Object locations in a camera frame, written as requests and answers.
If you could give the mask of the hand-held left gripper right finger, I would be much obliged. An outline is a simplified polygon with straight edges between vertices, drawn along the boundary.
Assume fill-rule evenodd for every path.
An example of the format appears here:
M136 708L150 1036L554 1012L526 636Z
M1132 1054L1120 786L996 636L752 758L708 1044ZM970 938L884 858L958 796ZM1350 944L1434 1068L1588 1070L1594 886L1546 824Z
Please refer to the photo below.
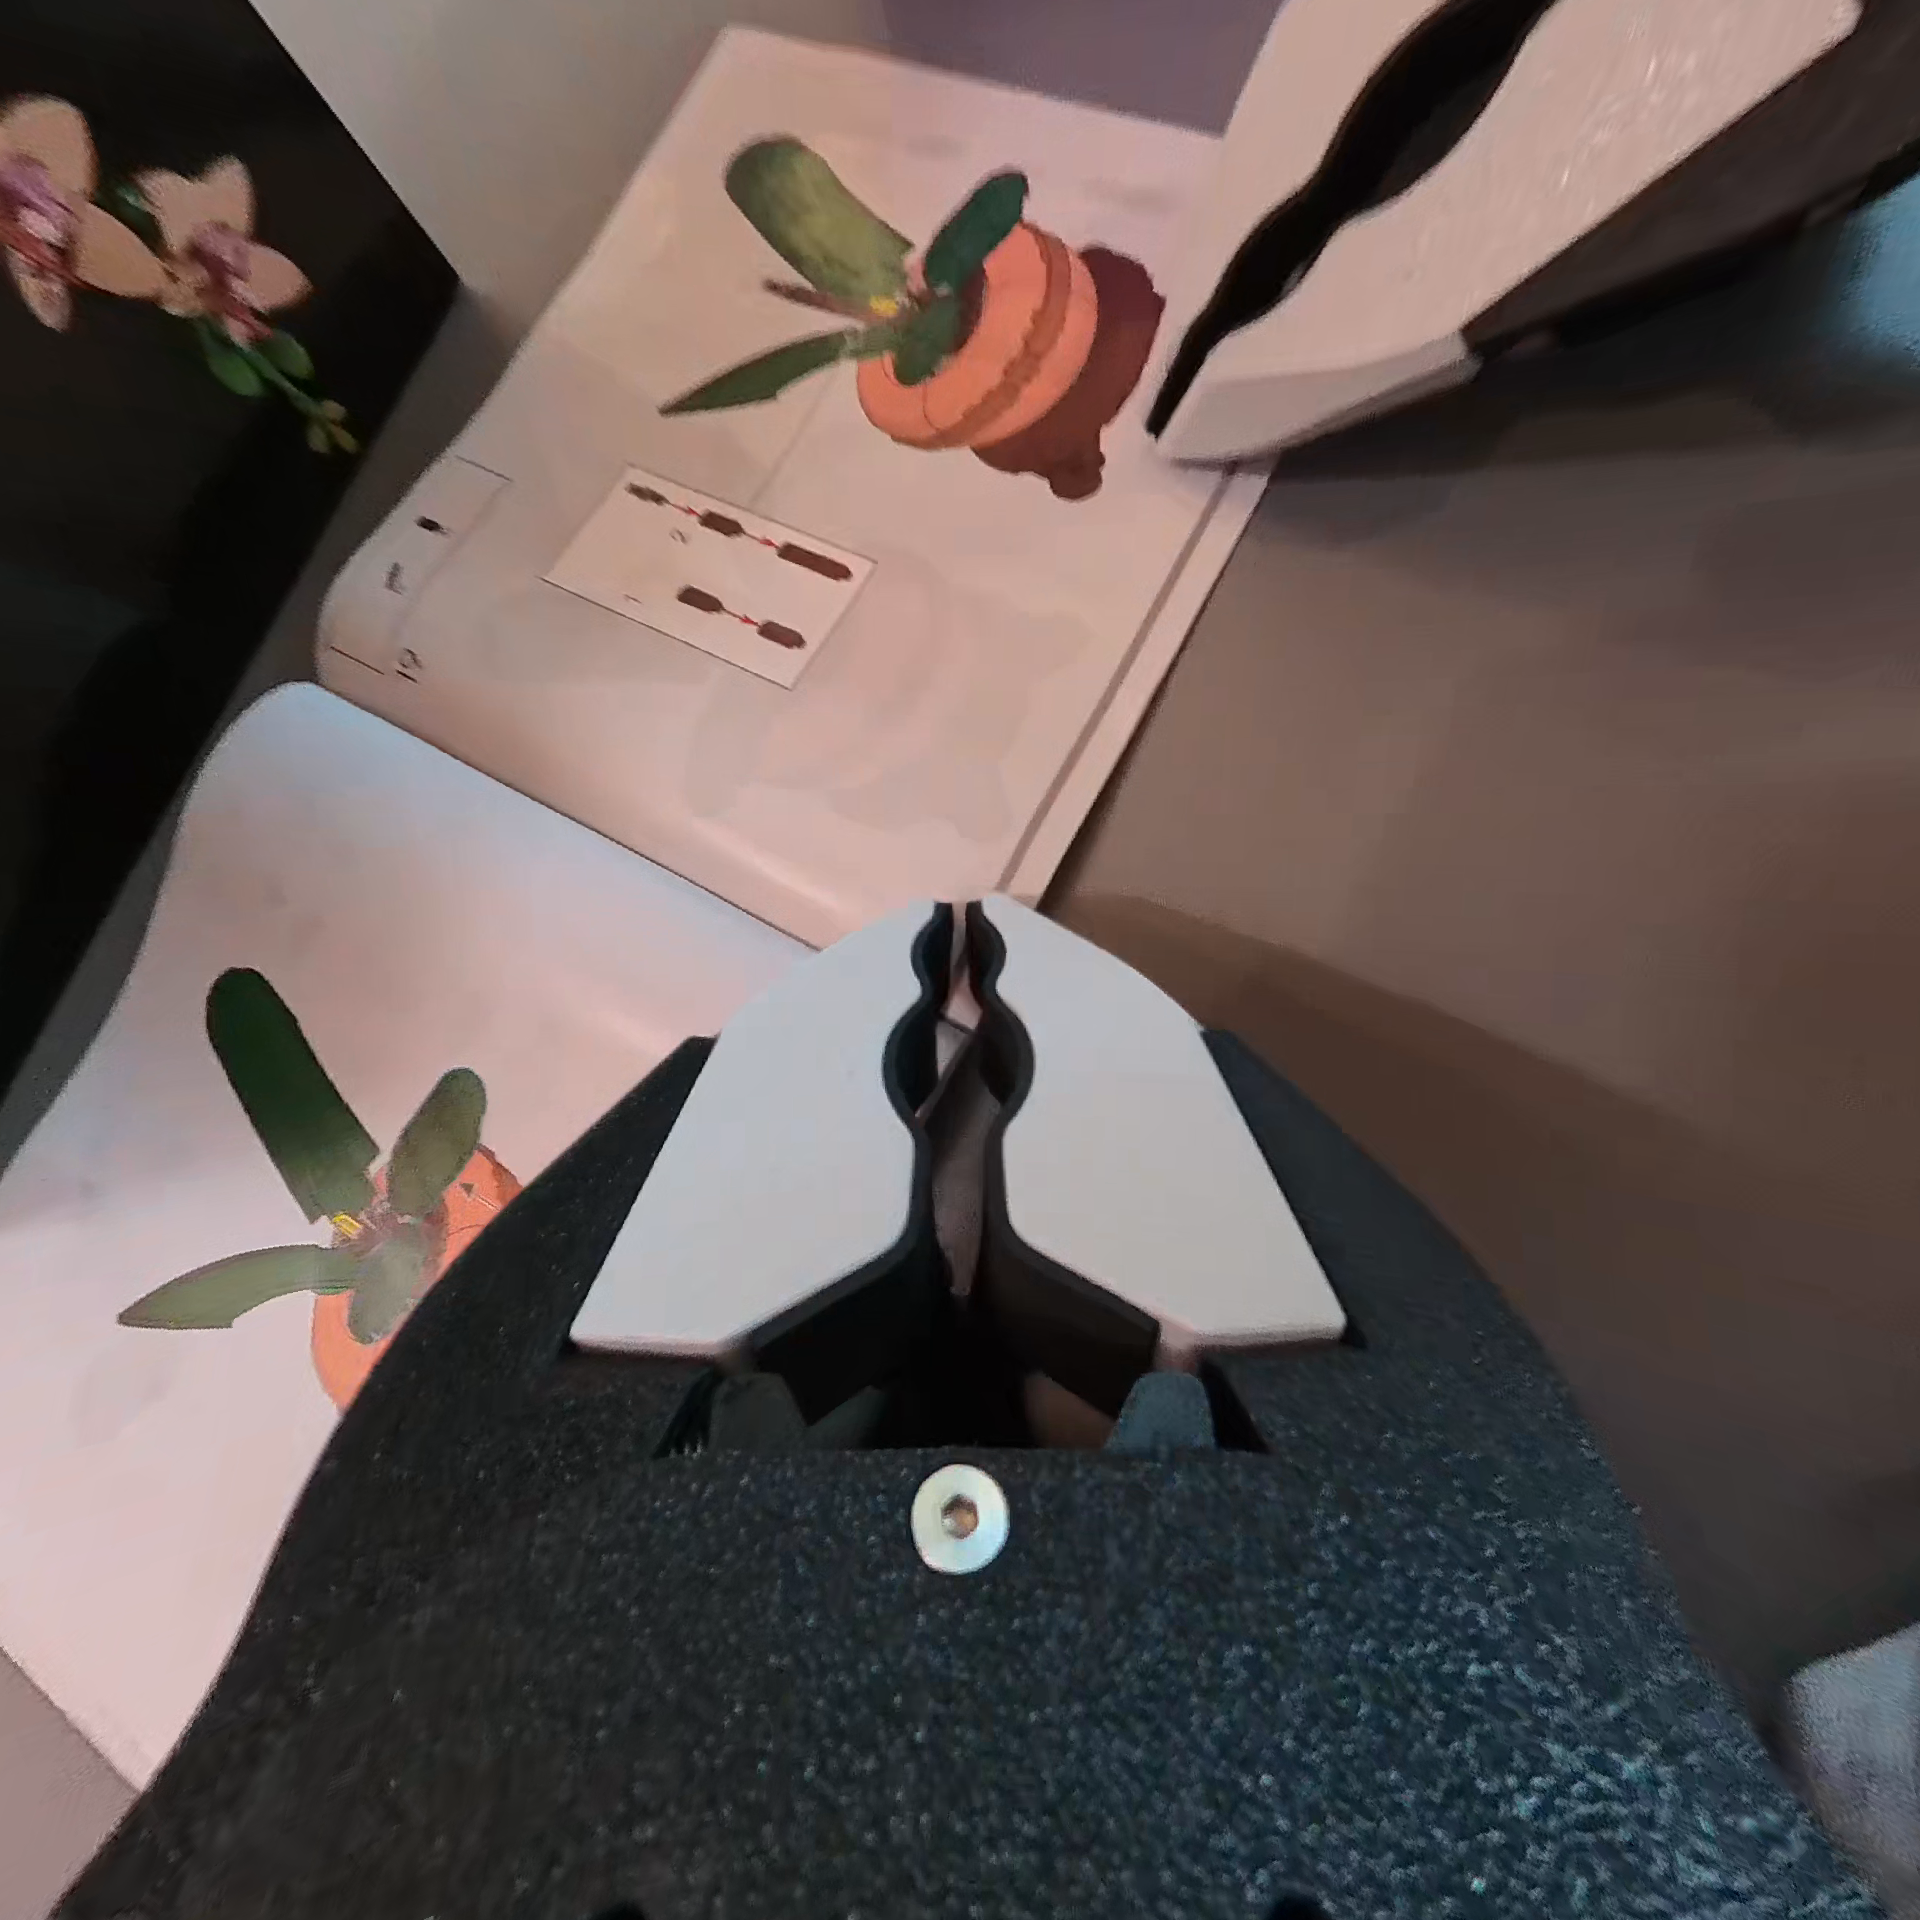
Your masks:
M1038 910L968 906L996 1116L972 1294L1034 1372L1188 1370L1348 1330L1206 1028Z

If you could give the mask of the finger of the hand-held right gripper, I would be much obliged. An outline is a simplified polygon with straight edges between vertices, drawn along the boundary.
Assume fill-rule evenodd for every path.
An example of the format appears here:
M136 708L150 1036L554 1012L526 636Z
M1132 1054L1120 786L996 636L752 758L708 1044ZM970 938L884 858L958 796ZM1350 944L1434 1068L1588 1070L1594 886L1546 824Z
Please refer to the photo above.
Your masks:
M1146 430L1312 440L1454 378L1464 312L1420 294L1454 152L1548 14L1538 2L1290 2L1184 228Z
M1832 50L1864 4L1548 4L1492 102L1418 182L1418 294L1462 310L1466 364L1310 440L1154 440L1180 464L1254 460L1472 380L1466 328L1554 256Z

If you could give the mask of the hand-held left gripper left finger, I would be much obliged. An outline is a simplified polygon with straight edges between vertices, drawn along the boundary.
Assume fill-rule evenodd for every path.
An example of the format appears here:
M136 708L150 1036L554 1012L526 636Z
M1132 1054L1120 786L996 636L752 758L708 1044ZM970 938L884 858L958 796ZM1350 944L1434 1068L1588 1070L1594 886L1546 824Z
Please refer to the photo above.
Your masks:
M952 908L792 964L714 1038L578 1308L592 1354L718 1360L922 1242Z

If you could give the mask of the building instruction booklet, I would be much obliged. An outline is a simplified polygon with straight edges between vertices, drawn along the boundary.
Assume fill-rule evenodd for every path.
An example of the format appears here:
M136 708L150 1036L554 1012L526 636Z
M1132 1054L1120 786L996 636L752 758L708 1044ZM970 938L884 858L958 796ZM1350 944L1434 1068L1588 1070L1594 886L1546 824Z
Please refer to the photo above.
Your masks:
M804 330L724 176L792 140L920 250L1026 180L948 368L1006 420L1084 398L1072 300L1180 278L1220 136L730 28L492 394L342 568L314 682L204 758L126 982L4 1170L4 1654L130 1786L228 1660L298 1494L394 1334L348 1294L216 1322L168 1284L344 1250L208 1036L254 972L370 1136L376 1190L450 1070L486 1112L464 1248L678 1044L916 900L1036 900L1264 482L1180 468L1130 392L1098 480L914 448L892 368L670 414Z

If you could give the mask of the black orchid toy set box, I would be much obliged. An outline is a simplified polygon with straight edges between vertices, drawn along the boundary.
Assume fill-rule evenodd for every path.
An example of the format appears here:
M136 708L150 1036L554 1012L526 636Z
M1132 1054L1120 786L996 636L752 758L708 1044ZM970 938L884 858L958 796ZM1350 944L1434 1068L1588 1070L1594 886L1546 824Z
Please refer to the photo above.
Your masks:
M6 2L12 1082L458 278L254 4Z

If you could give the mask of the grey desk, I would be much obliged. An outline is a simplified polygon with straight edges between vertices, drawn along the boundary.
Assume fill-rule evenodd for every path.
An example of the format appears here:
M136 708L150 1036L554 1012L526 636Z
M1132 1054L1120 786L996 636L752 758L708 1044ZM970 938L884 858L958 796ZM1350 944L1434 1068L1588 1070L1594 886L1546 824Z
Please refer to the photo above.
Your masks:
M328 104L472 234L536 136L588 134L554 220L586 240L612 160L666 114L664 6L394 4L426 66L376 90L374 4L262 4ZM1916 1612L1916 186L1750 282L1488 376L1396 430L1288 464L1198 616L1056 900L1224 1018L1436 1204L1568 1368L1678 1574L1706 1652L1770 1706L1790 1668ZM4 1658L46 1692L14 1602L78 1604L106 1718L54 1712L86 1788L4 1840L6 1910L92 1852L238 1626L238 1576L318 1456L286 1366L56 1352L52 1270L4 1300ZM146 1456L122 1494L68 1464ZM190 1642L176 1522L220 1522Z

